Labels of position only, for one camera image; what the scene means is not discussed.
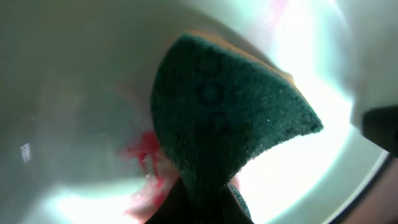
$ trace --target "black object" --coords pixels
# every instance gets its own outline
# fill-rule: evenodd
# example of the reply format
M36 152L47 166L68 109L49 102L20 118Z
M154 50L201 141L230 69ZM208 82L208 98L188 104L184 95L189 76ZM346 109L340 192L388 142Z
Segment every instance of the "black object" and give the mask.
M398 157L398 105L368 111L363 117L363 135Z

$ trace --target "sponge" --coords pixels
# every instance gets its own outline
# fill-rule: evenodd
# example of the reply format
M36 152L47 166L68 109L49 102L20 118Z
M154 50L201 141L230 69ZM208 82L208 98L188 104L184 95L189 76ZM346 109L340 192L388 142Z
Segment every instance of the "sponge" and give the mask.
M151 111L200 214L248 160L323 127L289 74L198 31L184 33L164 57Z

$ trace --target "white ceramic surface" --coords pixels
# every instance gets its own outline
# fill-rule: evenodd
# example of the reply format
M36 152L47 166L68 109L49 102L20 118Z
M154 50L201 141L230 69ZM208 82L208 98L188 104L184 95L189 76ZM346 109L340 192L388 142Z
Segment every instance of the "white ceramic surface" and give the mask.
M215 32L290 72L325 124L239 174L255 223L332 220L386 153L361 113L396 103L398 2L0 2L0 223L125 223L144 185L116 151L151 128L157 66L184 29Z

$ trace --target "scrubbing pad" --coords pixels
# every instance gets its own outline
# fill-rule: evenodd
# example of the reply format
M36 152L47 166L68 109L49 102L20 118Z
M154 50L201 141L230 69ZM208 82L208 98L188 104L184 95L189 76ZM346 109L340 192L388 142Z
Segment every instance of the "scrubbing pad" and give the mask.
M151 111L160 145L198 210L216 201L248 160L323 127L288 74L193 31L163 59Z

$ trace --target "sponge edge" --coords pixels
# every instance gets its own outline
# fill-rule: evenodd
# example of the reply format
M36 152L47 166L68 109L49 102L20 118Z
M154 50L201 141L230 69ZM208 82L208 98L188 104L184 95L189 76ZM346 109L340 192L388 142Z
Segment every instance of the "sponge edge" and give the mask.
M159 142L196 204L217 198L248 160L323 127L286 73L195 32L163 59L151 111Z

